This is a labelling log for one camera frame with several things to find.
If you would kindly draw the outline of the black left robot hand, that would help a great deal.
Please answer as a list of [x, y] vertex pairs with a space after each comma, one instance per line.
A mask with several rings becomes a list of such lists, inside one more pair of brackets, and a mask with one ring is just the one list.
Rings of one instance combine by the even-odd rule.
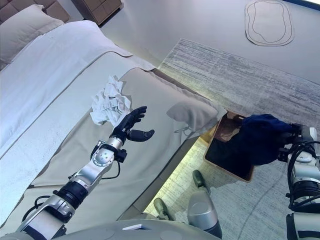
[[127, 114], [121, 122], [113, 129], [110, 137], [118, 138], [124, 144], [126, 140], [133, 142], [145, 142], [155, 133], [153, 129], [149, 131], [132, 129], [136, 123], [142, 121], [147, 112], [147, 106], [141, 106]]

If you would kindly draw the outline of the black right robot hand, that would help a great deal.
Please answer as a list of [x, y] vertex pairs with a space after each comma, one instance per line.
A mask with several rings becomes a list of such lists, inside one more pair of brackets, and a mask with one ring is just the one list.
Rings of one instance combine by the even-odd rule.
[[302, 142], [317, 141], [317, 130], [302, 124], [290, 123], [291, 130], [280, 135], [279, 141], [284, 145], [297, 145]]

